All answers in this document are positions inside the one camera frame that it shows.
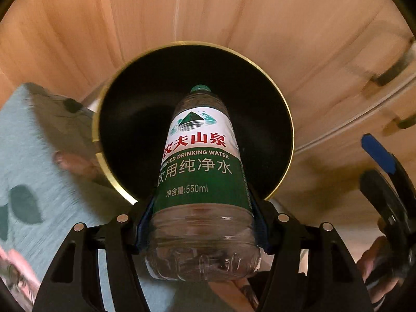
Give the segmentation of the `right hand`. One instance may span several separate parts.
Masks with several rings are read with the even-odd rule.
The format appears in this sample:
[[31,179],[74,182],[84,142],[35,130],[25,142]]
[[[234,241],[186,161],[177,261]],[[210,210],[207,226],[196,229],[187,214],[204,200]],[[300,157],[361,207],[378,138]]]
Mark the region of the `right hand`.
[[[382,236],[375,239],[370,248],[362,254],[361,258],[356,263],[357,269],[361,273],[364,282],[376,267],[391,255],[391,246],[385,236],[386,223],[382,217],[378,219],[377,225]],[[367,291],[374,311],[378,311],[383,304],[385,296],[392,291],[395,286],[402,283],[403,279],[400,277],[387,275],[380,279],[377,284],[370,287]]]

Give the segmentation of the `left hand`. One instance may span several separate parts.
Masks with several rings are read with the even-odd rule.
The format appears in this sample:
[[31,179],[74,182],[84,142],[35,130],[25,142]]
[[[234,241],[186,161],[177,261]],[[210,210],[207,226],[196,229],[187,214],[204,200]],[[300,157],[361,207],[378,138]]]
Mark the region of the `left hand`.
[[208,282],[209,288],[237,312],[254,312],[259,306],[256,294],[247,278],[234,281]]

